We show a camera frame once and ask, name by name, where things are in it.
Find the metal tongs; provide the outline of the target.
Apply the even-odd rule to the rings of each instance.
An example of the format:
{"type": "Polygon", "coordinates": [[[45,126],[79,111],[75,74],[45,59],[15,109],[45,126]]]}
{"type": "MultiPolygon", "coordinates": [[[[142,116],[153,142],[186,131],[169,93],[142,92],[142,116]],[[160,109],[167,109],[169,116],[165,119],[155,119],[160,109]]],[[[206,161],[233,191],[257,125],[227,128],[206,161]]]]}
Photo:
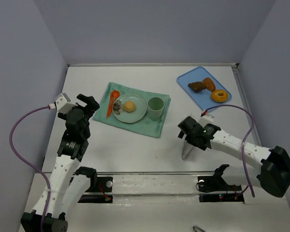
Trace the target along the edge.
{"type": "Polygon", "coordinates": [[[186,156],[191,152],[191,150],[194,148],[193,145],[189,144],[186,140],[183,143],[183,148],[182,148],[182,154],[181,154],[181,159],[184,160],[186,156]]]}

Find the round yellow bun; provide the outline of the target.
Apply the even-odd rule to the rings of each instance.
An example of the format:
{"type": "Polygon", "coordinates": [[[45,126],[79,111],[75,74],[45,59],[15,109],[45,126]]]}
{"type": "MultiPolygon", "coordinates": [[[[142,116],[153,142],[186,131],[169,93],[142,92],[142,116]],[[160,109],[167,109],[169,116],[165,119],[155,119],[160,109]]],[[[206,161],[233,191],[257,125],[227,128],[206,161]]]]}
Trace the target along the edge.
{"type": "Polygon", "coordinates": [[[125,110],[126,112],[131,113],[131,112],[133,112],[135,109],[136,109],[136,105],[135,105],[134,102],[132,102],[132,101],[127,101],[127,102],[124,103],[124,110],[125,110]]]}

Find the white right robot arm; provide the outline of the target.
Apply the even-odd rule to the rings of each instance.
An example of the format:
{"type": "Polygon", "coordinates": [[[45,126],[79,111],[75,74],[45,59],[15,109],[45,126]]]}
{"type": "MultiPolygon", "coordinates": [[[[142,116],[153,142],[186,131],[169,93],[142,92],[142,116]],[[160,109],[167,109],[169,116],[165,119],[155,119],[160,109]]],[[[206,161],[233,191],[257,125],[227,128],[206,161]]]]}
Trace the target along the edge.
{"type": "Polygon", "coordinates": [[[207,123],[202,126],[188,116],[178,124],[179,138],[201,150],[212,149],[231,155],[253,168],[247,172],[246,185],[260,187],[275,197],[283,197],[290,186],[290,157],[285,149],[257,146],[228,134],[220,127],[207,123]]]}

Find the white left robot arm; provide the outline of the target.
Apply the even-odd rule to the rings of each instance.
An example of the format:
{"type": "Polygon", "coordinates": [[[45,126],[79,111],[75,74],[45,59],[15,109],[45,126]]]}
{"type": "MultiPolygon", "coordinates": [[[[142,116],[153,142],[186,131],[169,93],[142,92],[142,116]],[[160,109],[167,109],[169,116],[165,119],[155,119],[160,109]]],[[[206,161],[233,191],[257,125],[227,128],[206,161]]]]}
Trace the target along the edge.
{"type": "Polygon", "coordinates": [[[21,218],[26,232],[65,232],[68,228],[65,217],[69,210],[90,186],[97,183],[97,171],[81,167],[80,162],[88,147],[89,120],[100,106],[92,96],[79,94],[77,99],[85,106],[72,103],[65,93],[59,94],[54,103],[48,105],[65,121],[66,130],[43,193],[32,211],[21,218]]]}

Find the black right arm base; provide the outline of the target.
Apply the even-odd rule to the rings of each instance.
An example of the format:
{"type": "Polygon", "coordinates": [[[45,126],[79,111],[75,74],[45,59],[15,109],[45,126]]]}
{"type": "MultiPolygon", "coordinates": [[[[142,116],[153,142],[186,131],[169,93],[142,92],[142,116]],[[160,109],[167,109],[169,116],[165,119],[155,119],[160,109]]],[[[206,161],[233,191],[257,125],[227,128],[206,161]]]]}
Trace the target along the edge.
{"type": "Polygon", "coordinates": [[[196,190],[201,203],[239,202],[244,203],[241,186],[228,185],[220,176],[198,176],[196,190]]]}

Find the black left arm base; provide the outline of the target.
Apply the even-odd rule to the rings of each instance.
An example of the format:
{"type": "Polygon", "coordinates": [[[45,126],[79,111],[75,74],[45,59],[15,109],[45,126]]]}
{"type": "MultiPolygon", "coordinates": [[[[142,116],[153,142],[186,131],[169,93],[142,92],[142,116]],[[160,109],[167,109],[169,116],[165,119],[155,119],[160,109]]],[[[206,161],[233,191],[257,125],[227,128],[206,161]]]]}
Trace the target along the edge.
{"type": "Polygon", "coordinates": [[[112,190],[113,177],[98,176],[96,185],[90,185],[78,203],[113,203],[112,190]]]}

